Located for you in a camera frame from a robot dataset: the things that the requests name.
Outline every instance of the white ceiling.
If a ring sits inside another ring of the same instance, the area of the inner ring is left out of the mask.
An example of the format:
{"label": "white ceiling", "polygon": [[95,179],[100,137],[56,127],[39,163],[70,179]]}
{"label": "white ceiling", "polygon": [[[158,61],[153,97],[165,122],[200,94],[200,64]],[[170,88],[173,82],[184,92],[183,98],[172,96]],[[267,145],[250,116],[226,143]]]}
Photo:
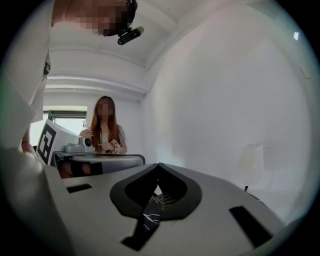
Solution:
{"label": "white ceiling", "polygon": [[160,41],[178,29],[178,22],[207,0],[138,0],[133,28],[142,26],[144,33],[126,45],[117,44],[118,37],[103,37],[78,30],[67,23],[56,24],[51,30],[51,50],[89,50],[125,58],[142,67]]}

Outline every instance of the white lamp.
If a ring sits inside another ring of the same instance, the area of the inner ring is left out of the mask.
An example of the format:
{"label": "white lamp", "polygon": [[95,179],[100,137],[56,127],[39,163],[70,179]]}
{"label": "white lamp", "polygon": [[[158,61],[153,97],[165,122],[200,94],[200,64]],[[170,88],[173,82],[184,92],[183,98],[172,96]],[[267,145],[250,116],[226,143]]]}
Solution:
{"label": "white lamp", "polygon": [[248,186],[261,181],[264,171],[264,151],[261,144],[248,144],[241,147],[238,162],[238,178],[241,183]]}

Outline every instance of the window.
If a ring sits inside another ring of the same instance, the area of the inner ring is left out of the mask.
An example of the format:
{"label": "window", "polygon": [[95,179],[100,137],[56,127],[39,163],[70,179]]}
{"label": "window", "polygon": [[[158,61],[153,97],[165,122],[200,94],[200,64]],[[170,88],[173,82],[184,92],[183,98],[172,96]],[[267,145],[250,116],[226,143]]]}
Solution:
{"label": "window", "polygon": [[83,121],[86,120],[85,118],[79,119],[79,118],[55,118],[54,123],[57,125],[60,125],[70,132],[73,132],[76,135],[79,135],[79,133],[83,129]]}
{"label": "window", "polygon": [[41,132],[47,119],[53,121],[74,134],[79,134],[83,129],[83,121],[86,120],[85,111],[44,111],[43,120],[31,124],[30,144],[37,146]]}

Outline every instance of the wall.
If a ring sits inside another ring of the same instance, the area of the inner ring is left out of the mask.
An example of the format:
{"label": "wall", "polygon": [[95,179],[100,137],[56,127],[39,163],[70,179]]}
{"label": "wall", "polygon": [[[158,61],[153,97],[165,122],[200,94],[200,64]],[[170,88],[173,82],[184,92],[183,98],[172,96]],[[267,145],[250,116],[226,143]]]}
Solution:
{"label": "wall", "polygon": [[301,70],[268,26],[266,15],[234,4],[162,56],[146,76],[152,91],[141,103],[143,150],[148,163],[244,186],[237,180],[240,147],[260,143],[263,182],[249,192],[289,223],[308,209],[314,193],[297,204],[311,172],[311,116]]}
{"label": "wall", "polygon": [[[91,123],[95,104],[101,96],[70,94],[70,93],[46,93],[44,106],[87,106],[86,119]],[[128,154],[141,154],[141,110],[138,102],[114,98],[117,123],[123,127],[127,137]]]}

